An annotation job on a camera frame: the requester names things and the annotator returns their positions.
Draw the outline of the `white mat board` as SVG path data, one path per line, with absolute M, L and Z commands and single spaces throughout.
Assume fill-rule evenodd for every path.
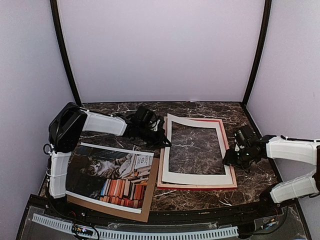
M 229 144 L 223 121 L 168 114 L 165 133 L 171 146 L 160 152 L 158 186 L 234 189 L 235 170 L 223 164 Z

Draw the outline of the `cat and books photo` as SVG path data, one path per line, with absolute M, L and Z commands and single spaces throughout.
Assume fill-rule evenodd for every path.
M 68 165 L 66 195 L 141 214 L 153 160 L 152 152 L 82 142 Z

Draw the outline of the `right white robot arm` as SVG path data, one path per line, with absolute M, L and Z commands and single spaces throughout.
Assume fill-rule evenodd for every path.
M 320 194 L 320 141 L 265 135 L 235 138 L 235 148 L 228 149 L 224 165 L 249 171 L 251 164 L 262 159 L 280 161 L 276 167 L 284 180 L 260 194 L 255 213 L 266 217 L 275 204 Z

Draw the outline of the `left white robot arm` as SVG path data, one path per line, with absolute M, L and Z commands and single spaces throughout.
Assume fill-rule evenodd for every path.
M 48 127 L 47 186 L 48 193 L 55 199 L 51 210 L 60 218 L 67 218 L 71 213 L 70 206 L 59 198 L 66 195 L 68 162 L 82 132 L 139 139 L 147 148 L 162 149 L 172 145 L 163 126 L 164 118 L 142 105 L 133 114 L 123 116 L 119 113 L 107 115 L 85 109 L 74 102 L 67 103 Z

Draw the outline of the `red wooden picture frame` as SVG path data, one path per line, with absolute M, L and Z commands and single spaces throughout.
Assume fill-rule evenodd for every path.
M 229 149 L 223 121 L 215 118 L 178 117 L 168 114 L 164 118 L 165 133 L 172 140 L 172 123 L 187 127 L 214 129 L 217 133 L 218 146 L 224 157 Z M 161 190 L 219 191 L 237 188 L 236 174 L 233 166 L 224 165 L 225 174 L 186 174 L 169 171 L 170 148 L 160 151 L 157 187 Z

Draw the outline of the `brown backing board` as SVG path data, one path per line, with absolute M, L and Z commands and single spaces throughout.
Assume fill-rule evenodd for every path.
M 70 191 L 66 191 L 66 201 L 68 203 L 79 205 L 81 207 L 88 208 L 89 210 L 97 211 L 99 213 L 104 213 L 123 219 L 147 223 L 149 219 L 153 193 L 156 185 L 159 163 L 160 159 L 154 157 L 147 187 L 144 192 L 144 200 L 142 203 L 141 211 L 139 211 L 139 209 L 137 208 L 129 208 L 125 206 L 95 200 L 89 197 L 84 197 L 82 195 Z

